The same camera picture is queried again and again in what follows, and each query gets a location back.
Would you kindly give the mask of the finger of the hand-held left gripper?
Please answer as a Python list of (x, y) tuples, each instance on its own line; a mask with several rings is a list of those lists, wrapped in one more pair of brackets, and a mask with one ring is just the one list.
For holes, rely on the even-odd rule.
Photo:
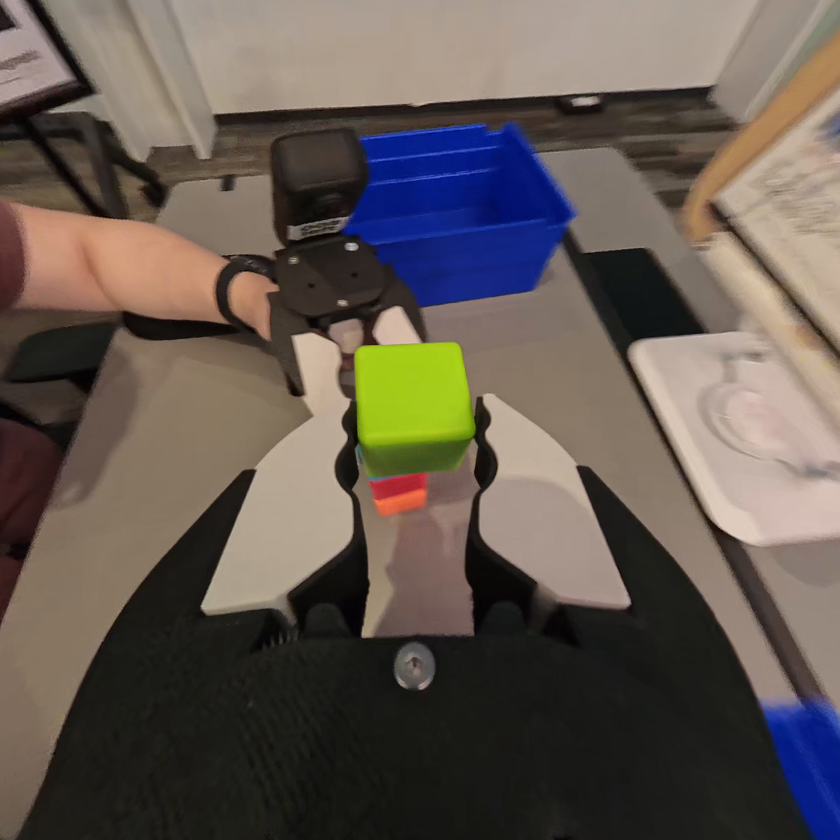
[(375, 343), (385, 345), (407, 345), (423, 343), (408, 317), (405, 309), (394, 306), (383, 310), (375, 321)]
[(302, 401), (311, 415), (344, 415), (350, 399), (340, 385), (340, 346), (317, 332), (292, 336), (301, 375)]

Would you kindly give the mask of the black framed poster stand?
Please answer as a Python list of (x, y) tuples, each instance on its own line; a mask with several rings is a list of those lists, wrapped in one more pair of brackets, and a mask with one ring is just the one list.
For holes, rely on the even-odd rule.
[(43, 2), (1, 2), (2, 131), (15, 127), (95, 217), (130, 217), (118, 169), (140, 181), (140, 191), (148, 204), (162, 208), (168, 188), (147, 164), (136, 161), (123, 148), (103, 120), (87, 112), (73, 112), (68, 117), (71, 137), (87, 153), (99, 197), (90, 194), (37, 123), (42, 114), (93, 92), (91, 81)]

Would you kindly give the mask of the green cube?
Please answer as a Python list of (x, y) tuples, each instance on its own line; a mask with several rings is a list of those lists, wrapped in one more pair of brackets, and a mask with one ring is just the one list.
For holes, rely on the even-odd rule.
[(354, 385), (358, 448), (370, 478), (460, 467), (476, 421), (459, 344), (362, 346)]

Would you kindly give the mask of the printed instruction board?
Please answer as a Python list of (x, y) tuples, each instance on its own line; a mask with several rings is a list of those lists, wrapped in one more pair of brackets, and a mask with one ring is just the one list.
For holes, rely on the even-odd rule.
[(712, 205), (762, 270), (838, 350), (838, 90), (774, 141)]

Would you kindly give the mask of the blue plastic bin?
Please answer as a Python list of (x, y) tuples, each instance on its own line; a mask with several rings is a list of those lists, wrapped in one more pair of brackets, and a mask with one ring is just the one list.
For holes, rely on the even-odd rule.
[(839, 717), (824, 698), (763, 707), (785, 779), (817, 839), (839, 838)]
[(364, 136), (345, 228), (423, 308), (532, 291), (576, 212), (516, 123)]

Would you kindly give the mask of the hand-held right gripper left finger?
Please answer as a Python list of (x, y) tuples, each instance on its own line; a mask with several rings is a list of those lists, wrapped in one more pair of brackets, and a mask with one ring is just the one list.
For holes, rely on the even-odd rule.
[(273, 613), (288, 632), (319, 604), (360, 635), (368, 551), (355, 448), (355, 404), (312, 416), (261, 459), (201, 608), (206, 616)]

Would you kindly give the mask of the person's left hand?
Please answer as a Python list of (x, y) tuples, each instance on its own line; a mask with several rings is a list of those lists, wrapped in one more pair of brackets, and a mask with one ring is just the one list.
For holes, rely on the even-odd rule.
[(269, 278), (254, 272), (240, 272), (227, 291), (230, 311), (266, 342), (271, 339), (268, 295), (276, 290), (277, 286)]

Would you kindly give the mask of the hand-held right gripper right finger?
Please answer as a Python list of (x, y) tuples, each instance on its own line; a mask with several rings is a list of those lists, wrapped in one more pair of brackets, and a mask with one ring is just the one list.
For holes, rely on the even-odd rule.
[(574, 458), (497, 395), (476, 403), (465, 547), (476, 637), (572, 639), (627, 622), (631, 596)]

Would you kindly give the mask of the red cube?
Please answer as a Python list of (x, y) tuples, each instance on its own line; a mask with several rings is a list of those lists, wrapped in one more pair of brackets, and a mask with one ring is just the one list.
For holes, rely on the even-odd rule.
[(427, 474), (406, 474), (401, 476), (369, 477), (372, 496), (376, 501), (401, 497), (417, 491), (427, 490)]

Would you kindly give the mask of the white document stand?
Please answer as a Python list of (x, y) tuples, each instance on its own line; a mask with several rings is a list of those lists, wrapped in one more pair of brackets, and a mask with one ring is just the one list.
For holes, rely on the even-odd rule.
[(761, 548), (838, 540), (838, 348), (733, 235), (701, 255), (741, 329), (638, 340), (633, 372), (720, 530)]

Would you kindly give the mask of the person's left forearm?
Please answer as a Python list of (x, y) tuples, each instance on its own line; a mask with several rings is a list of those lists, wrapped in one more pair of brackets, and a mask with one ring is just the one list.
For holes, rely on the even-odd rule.
[(1, 204), (2, 310), (221, 322), (223, 259), (162, 227)]

